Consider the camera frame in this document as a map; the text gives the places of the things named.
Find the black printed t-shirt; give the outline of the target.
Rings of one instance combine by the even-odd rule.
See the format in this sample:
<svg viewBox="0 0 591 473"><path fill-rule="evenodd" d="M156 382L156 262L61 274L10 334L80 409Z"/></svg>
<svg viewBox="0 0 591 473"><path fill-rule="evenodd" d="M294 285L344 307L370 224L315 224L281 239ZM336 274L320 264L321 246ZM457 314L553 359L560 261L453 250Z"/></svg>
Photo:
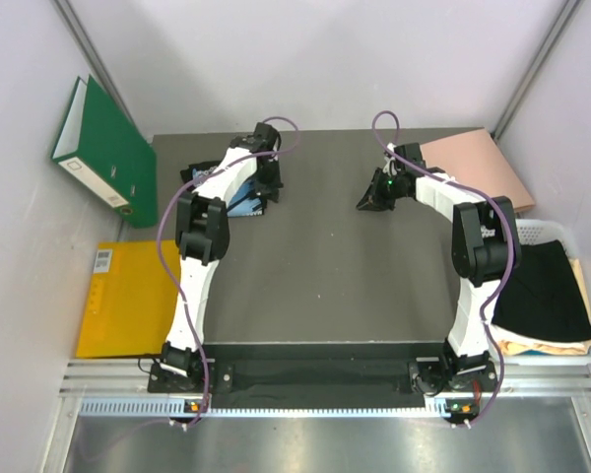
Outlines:
<svg viewBox="0 0 591 473"><path fill-rule="evenodd" d="M190 164L182 169L180 177L183 183L193 179L207 176L218 167L217 161L205 161L196 164ZM255 193L252 178L247 179L233 195L228 204L228 216L230 218L238 217L256 217L262 216L265 208L261 198Z"/></svg>

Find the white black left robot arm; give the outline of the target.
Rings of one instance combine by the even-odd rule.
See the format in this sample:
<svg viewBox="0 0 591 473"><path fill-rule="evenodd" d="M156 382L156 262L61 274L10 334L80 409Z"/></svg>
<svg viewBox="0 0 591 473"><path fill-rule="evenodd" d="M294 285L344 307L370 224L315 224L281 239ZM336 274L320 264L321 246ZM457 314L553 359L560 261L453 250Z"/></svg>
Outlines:
<svg viewBox="0 0 591 473"><path fill-rule="evenodd" d="M217 266L230 245L230 217L261 216L283 187L280 164L269 151L281 149L279 135L236 137L224 158L192 164L180 172L195 181L176 204L175 243L180 257L179 287L172 326L152 377L173 392L199 391L205 370L201 356L203 319ZM239 159L262 152L262 157Z"/></svg>

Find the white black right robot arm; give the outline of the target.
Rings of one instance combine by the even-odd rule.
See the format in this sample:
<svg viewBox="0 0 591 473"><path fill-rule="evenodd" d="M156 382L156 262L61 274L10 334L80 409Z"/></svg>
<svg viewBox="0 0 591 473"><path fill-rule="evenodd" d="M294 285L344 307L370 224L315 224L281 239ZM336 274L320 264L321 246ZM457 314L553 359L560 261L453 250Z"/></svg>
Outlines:
<svg viewBox="0 0 591 473"><path fill-rule="evenodd" d="M392 210L405 197L452 225L451 259L460 290L439 374L443 384L460 390L486 372L490 346L496 344L491 331L496 299L521 253L512 203L504 196L488 199L443 172L426 176L377 168L357 209Z"/></svg>

